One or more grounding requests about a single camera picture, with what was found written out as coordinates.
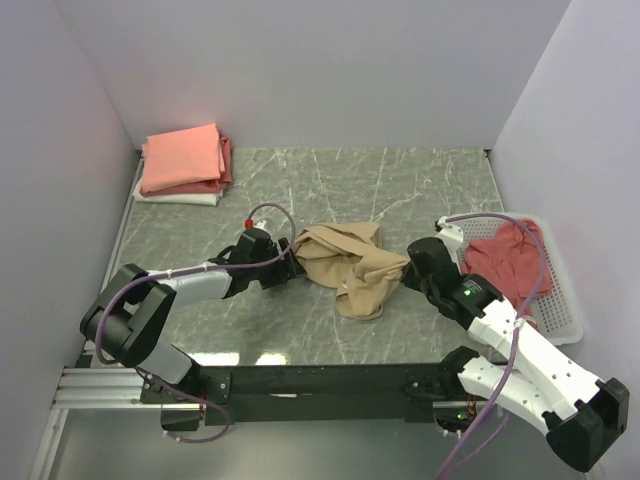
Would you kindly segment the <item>tan t-shirt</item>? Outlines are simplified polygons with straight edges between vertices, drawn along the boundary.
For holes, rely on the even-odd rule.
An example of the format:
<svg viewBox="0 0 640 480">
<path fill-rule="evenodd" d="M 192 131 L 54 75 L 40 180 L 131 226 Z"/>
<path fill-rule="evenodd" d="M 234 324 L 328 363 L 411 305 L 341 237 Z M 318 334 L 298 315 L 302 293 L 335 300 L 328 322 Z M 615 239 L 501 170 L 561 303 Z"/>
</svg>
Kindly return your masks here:
<svg viewBox="0 0 640 480">
<path fill-rule="evenodd" d="M 335 291 L 335 307 L 346 318 L 380 317 L 399 286 L 409 259 L 383 247 L 374 222 L 321 223 L 303 229 L 293 243 L 307 278 Z"/>
</svg>

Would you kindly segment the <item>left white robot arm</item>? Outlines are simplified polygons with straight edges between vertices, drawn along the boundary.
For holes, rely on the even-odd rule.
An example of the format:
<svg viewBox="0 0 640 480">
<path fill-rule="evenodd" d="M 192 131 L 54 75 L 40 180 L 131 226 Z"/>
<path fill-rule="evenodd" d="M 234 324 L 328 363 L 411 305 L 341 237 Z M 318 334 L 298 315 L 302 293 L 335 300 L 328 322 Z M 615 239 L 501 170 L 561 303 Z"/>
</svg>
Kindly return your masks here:
<svg viewBox="0 0 640 480">
<path fill-rule="evenodd" d="M 260 227 L 248 228 L 236 244 L 188 268 L 184 275 L 144 270 L 135 264 L 121 267 L 84 315 L 80 332 L 99 343 L 98 352 L 161 378 L 173 399 L 186 402 L 199 392 L 199 364 L 160 339 L 171 311 L 204 300 L 231 298 L 253 281 L 268 289 L 304 274 L 287 239 L 275 241 Z"/>
</svg>

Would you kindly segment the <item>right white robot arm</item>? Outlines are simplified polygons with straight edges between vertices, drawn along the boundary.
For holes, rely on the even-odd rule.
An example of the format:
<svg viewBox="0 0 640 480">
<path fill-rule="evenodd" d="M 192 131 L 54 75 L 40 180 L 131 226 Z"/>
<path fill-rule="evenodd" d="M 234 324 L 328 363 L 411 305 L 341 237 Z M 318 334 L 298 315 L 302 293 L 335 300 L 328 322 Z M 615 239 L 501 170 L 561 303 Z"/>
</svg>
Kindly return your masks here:
<svg viewBox="0 0 640 480">
<path fill-rule="evenodd" d="M 442 362 L 442 393 L 493 398 L 544 434 L 565 464 L 590 471 L 626 431 L 626 386 L 616 378 L 604 381 L 567 357 L 517 318 L 509 300 L 483 277 L 461 274 L 441 239 L 416 240 L 407 252 L 411 275 L 443 316 L 515 359 L 514 372 L 504 375 L 478 352 L 460 347 Z"/>
</svg>

